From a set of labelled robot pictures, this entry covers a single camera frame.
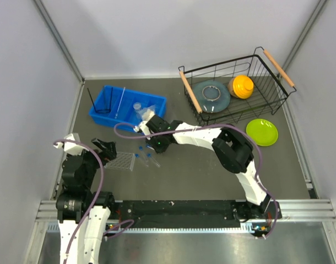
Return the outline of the clear bag of white powder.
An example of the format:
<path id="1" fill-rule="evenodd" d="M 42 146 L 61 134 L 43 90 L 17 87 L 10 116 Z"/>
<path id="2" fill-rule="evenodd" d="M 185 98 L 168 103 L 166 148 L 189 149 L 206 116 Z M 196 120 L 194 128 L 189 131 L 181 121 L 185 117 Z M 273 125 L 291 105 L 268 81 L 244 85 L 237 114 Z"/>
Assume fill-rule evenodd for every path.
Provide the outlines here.
<path id="1" fill-rule="evenodd" d="M 142 121 L 149 121 L 155 115 L 156 105 L 142 108 L 138 111 L 138 114 Z"/>

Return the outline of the black wire ring stand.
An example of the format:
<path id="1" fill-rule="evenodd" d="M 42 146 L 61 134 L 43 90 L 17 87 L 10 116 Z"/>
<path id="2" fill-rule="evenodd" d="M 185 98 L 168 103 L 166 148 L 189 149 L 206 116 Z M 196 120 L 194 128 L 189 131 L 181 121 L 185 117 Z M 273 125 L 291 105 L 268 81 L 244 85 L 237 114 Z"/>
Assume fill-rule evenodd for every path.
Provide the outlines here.
<path id="1" fill-rule="evenodd" d="M 103 86 L 96 100 L 93 99 L 91 91 L 88 87 L 86 88 L 86 90 L 92 104 L 92 107 L 89 111 L 90 116 L 93 114 L 110 114 L 112 112 L 112 86 Z"/>

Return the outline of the glass bulb tube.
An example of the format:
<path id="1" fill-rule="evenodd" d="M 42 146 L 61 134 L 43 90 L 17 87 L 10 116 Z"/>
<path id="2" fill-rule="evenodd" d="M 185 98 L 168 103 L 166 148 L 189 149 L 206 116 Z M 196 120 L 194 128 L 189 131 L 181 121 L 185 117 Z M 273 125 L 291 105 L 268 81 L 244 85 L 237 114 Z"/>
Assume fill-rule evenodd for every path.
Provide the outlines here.
<path id="1" fill-rule="evenodd" d="M 123 90 L 122 90 L 122 94 L 121 94 L 121 97 L 120 97 L 118 108 L 117 108 L 117 111 L 116 111 L 116 114 L 115 114 L 115 119 L 117 119 L 117 117 L 118 117 L 118 113 L 119 113 L 119 110 L 120 110 L 120 107 L 121 107 L 121 104 L 122 104 L 122 100 L 123 100 L 125 91 L 126 91 L 126 87 L 124 87 Z"/>

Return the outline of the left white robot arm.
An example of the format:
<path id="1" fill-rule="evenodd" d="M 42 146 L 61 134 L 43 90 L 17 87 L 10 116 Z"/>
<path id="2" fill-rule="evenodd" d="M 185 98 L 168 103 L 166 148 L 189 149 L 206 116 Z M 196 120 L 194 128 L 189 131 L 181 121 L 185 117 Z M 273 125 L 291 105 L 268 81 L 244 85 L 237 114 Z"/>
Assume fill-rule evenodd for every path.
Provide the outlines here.
<path id="1" fill-rule="evenodd" d="M 60 263 L 98 263 L 106 221 L 117 206 L 111 192 L 91 192 L 97 171 L 104 172 L 117 157 L 114 142 L 91 141 L 97 150 L 80 143 L 77 133 L 68 134 L 55 148 L 66 153 L 62 163 L 62 190 L 56 200 L 61 234 Z"/>

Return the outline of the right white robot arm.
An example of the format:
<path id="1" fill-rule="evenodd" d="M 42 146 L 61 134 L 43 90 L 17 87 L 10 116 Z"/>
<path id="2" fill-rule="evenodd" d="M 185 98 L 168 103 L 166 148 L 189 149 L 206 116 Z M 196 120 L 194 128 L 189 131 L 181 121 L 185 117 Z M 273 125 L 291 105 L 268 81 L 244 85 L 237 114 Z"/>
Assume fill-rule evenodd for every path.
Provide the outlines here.
<path id="1" fill-rule="evenodd" d="M 139 130 L 147 136 L 147 143 L 163 153 L 171 144 L 193 145 L 213 151 L 221 165 L 235 174 L 245 191 L 246 218 L 260 218 L 269 211 L 271 196 L 261 183 L 255 165 L 253 146 L 232 127 L 201 127 L 183 121 L 171 123 L 158 115 L 139 123 Z"/>

